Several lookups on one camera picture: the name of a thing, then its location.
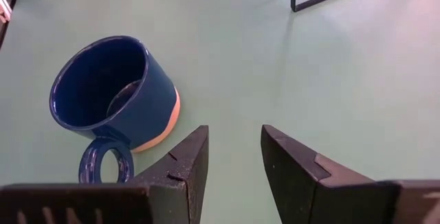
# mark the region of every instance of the blue mug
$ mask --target blue mug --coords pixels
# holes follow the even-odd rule
[[[173,82],[145,46],[129,36],[100,39],[61,69],[50,92],[50,112],[62,127],[93,139],[82,155],[80,183],[101,183],[110,150],[118,182],[134,175],[132,152],[161,142],[180,111]]]

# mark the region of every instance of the tabletop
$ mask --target tabletop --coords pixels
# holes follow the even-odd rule
[[[136,172],[209,125],[202,223],[280,223],[262,124],[373,179],[440,178],[439,0],[289,2],[18,0],[0,51],[0,184],[77,182],[89,140],[53,121],[50,87],[115,34],[140,39],[181,97],[175,130],[135,155]]]

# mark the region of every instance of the blue glaze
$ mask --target blue glaze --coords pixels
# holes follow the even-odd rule
[[[78,178],[81,183],[102,183],[101,163],[104,154],[110,150],[118,161],[118,182],[127,182],[134,176],[133,158],[129,148],[123,143],[106,138],[96,138],[82,155]]]
[[[112,100],[136,81],[131,97],[124,95],[124,103],[115,101],[120,108],[111,107],[107,117]],[[92,43],[67,62],[52,86],[49,107],[62,127],[91,139],[106,137],[132,150],[165,130],[176,100],[173,83],[145,46],[129,36],[112,36]],[[108,149],[100,146],[104,147],[102,142],[94,141],[89,148],[103,156]],[[130,153],[120,147],[109,149],[133,164]],[[94,164],[95,172],[99,166]],[[98,176],[94,181],[82,178],[84,171],[81,163],[80,182],[100,181]]]

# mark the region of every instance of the unglazed ceramic base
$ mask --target unglazed ceramic base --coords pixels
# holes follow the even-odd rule
[[[177,118],[179,117],[179,113],[180,113],[179,92],[177,92],[176,88],[174,88],[174,90],[176,90],[176,104],[174,105],[173,111],[171,112],[170,120],[168,121],[168,124],[166,125],[164,132],[162,132],[157,137],[145,142],[143,145],[138,146],[137,148],[131,150],[131,152],[138,153],[143,150],[152,148],[152,147],[158,145],[161,141],[163,141],[165,139],[165,137],[167,137],[171,133],[171,131],[174,128],[174,125],[176,125]]]

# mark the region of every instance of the mug handle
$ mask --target mug handle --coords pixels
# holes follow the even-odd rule
[[[102,183],[101,163],[108,150],[111,150],[118,160],[118,183],[127,182],[134,176],[133,157],[129,148],[112,138],[97,137],[82,155],[78,172],[80,183]]]

